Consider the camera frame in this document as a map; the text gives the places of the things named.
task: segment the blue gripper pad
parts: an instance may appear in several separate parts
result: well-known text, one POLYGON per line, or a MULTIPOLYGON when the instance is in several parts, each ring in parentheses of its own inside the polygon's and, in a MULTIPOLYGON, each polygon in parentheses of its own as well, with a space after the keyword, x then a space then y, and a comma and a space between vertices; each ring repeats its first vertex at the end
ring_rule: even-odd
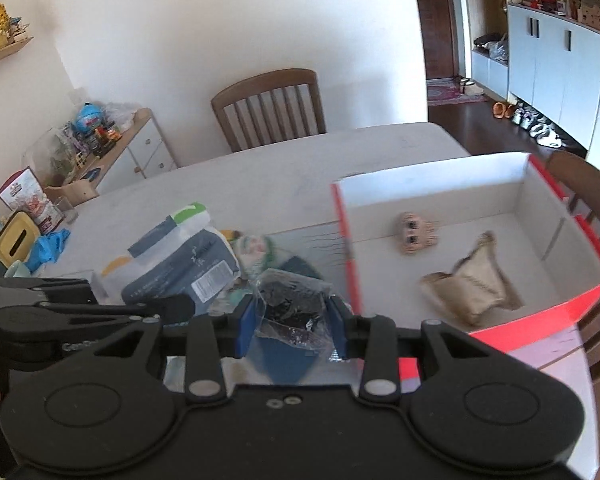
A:
POLYGON ((251 294, 242 298, 237 310, 244 308, 238 320, 238 337, 235 339, 235 357, 237 359, 247 355, 253 333, 256 331, 256 300, 251 294))
POLYGON ((341 359, 347 358, 347 337, 345 333, 345 320, 352 317, 346 306, 339 298, 324 298, 324 304, 327 307, 327 322, 333 346, 341 359))

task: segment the glass cup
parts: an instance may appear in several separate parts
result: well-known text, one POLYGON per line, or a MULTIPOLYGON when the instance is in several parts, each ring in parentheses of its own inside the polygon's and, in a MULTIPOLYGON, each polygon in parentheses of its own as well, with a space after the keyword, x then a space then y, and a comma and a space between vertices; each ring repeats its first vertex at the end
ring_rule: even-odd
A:
POLYGON ((78 218, 78 212, 71 205, 71 202, 68 201, 67 197, 61 196, 54 202, 54 206, 62 213, 64 221, 68 224, 74 223, 75 219, 78 218))

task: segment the wooden floor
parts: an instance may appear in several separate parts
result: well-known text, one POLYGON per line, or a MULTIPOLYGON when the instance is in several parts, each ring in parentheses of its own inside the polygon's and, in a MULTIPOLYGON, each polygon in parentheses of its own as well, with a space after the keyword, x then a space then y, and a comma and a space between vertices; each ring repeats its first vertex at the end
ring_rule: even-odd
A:
POLYGON ((539 146, 506 119, 493 117, 493 101, 429 107, 429 122, 439 124, 472 155, 529 152, 544 159, 551 148, 539 146))

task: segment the doormat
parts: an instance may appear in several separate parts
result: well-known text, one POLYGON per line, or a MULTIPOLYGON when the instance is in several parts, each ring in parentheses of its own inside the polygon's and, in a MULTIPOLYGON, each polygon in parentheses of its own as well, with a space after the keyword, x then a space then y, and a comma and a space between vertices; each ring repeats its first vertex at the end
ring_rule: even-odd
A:
POLYGON ((485 95, 464 95, 455 79, 432 79, 427 81, 427 104, 429 106, 457 105, 460 103, 483 103, 485 95))

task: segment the barcode label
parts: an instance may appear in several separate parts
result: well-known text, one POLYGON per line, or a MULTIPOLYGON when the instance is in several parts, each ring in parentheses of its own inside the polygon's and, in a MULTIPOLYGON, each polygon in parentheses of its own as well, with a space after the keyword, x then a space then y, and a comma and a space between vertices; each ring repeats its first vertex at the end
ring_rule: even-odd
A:
POLYGON ((191 286, 200 301, 206 303, 233 280, 234 274, 227 262, 223 260, 191 283, 191 286))

